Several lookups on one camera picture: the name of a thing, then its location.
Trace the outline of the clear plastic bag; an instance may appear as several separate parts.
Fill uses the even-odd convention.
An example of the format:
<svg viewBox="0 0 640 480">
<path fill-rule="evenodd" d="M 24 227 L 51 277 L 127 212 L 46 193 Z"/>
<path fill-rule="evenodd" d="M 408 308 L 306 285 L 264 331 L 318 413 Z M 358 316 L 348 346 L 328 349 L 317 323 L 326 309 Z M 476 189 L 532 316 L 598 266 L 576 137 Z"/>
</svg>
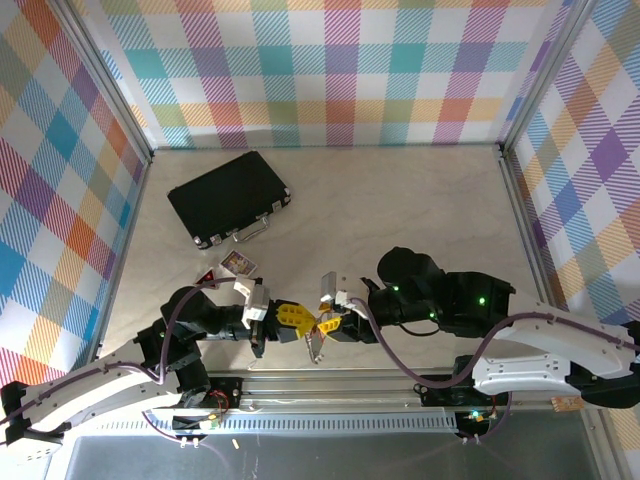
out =
<svg viewBox="0 0 640 480">
<path fill-rule="evenodd" d="M 323 359 L 324 333 L 317 326 L 314 326 L 305 334 L 304 338 L 311 362 L 319 364 Z"/>
</svg>

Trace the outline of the purple-bordered picture card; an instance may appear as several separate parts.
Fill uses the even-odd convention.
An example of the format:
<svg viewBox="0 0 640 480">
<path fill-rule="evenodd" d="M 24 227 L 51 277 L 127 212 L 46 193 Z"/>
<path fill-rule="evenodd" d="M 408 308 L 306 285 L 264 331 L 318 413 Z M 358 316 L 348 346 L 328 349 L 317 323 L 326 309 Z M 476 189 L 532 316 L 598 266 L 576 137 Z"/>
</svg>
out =
<svg viewBox="0 0 640 480">
<path fill-rule="evenodd" d="M 246 255 L 232 250 L 219 263 L 220 267 L 233 276 L 251 276 L 258 268 Z"/>
</svg>

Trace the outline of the grey metal plate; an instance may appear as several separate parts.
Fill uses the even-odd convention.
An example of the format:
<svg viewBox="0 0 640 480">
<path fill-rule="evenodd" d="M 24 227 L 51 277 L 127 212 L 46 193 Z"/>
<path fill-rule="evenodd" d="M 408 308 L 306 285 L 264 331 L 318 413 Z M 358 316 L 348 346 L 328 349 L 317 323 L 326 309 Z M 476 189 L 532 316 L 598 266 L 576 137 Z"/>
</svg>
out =
<svg viewBox="0 0 640 480">
<path fill-rule="evenodd" d="M 239 443 L 235 449 L 232 439 Z M 580 440 L 449 435 L 217 436 L 198 448 L 159 436 L 86 437 L 64 480 L 601 480 Z"/>
</svg>

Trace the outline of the aluminium frame rail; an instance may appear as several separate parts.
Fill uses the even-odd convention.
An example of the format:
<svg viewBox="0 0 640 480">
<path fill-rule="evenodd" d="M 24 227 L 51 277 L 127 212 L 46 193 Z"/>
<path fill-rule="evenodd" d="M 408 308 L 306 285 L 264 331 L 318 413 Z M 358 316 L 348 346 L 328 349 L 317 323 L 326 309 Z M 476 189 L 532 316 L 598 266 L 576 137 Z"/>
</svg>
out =
<svg viewBox="0 0 640 480">
<path fill-rule="evenodd" d="M 167 374 L 158 384 L 121 364 L 76 371 L 45 385 L 36 399 L 55 423 L 83 422 L 130 408 L 173 409 L 196 415 L 222 409 L 200 408 L 209 378 L 242 377 L 243 393 L 232 413 L 355 414 L 415 411 L 444 406 L 421 405 L 414 381 L 392 370 L 273 370 L 207 373 L 191 364 Z"/>
</svg>

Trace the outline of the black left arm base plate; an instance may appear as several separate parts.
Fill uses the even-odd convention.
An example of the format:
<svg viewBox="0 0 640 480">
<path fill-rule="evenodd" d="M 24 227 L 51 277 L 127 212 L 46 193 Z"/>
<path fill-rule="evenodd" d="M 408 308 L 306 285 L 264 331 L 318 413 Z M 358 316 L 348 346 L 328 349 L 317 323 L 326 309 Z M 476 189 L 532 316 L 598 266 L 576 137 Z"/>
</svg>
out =
<svg viewBox="0 0 640 480">
<path fill-rule="evenodd" d="M 200 403 L 200 408 L 222 410 L 239 408 L 243 393 L 242 377 L 213 376 L 209 378 L 209 382 L 210 388 Z"/>
</svg>

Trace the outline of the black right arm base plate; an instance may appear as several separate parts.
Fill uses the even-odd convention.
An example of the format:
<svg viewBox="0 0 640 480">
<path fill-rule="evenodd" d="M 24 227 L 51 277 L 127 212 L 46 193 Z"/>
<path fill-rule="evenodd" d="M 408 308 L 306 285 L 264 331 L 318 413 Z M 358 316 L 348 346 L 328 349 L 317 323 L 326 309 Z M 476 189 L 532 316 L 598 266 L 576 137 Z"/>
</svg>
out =
<svg viewBox="0 0 640 480">
<path fill-rule="evenodd" d="M 413 386 L 413 390 L 419 396 L 421 405 L 424 407 L 506 406 L 509 400 L 508 393 L 488 395 L 475 389 L 471 384 L 458 384 L 444 389 L 433 389 L 416 383 Z"/>
</svg>

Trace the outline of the aluminium frame post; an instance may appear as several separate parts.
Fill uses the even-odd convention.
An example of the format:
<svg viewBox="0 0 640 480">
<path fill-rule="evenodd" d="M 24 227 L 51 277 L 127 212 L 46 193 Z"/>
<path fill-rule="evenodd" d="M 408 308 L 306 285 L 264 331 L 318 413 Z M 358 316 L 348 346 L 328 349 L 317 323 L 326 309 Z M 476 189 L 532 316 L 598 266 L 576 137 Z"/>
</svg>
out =
<svg viewBox="0 0 640 480">
<path fill-rule="evenodd" d="M 496 144 L 511 150 L 532 120 L 551 82 L 599 0 L 549 0 L 523 58 L 523 77 L 509 104 Z"/>
<path fill-rule="evenodd" d="M 154 157 L 153 148 L 73 2 L 71 0 L 47 0 L 47 2 L 59 20 L 63 31 L 70 37 L 70 42 L 78 51 L 85 68 L 100 92 L 105 96 L 109 108 L 122 125 L 127 139 L 144 159 L 145 164 L 150 165 Z"/>
</svg>

